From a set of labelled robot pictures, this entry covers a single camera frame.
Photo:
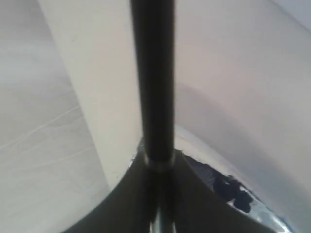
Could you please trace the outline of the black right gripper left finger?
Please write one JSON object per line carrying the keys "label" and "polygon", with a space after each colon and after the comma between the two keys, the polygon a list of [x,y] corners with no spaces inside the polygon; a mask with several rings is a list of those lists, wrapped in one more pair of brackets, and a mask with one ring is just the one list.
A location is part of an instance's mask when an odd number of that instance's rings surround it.
{"label": "black right gripper left finger", "polygon": [[112,192],[66,233],[148,233],[155,213],[152,172],[138,153]]}

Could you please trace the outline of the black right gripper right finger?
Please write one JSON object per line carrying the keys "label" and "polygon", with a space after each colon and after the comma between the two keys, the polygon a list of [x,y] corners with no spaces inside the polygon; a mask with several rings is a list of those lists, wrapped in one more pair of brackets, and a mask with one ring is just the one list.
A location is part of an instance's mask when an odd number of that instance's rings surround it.
{"label": "black right gripper right finger", "polygon": [[173,220],[178,233],[272,233],[273,229],[230,207],[193,171],[180,150],[172,169]]}

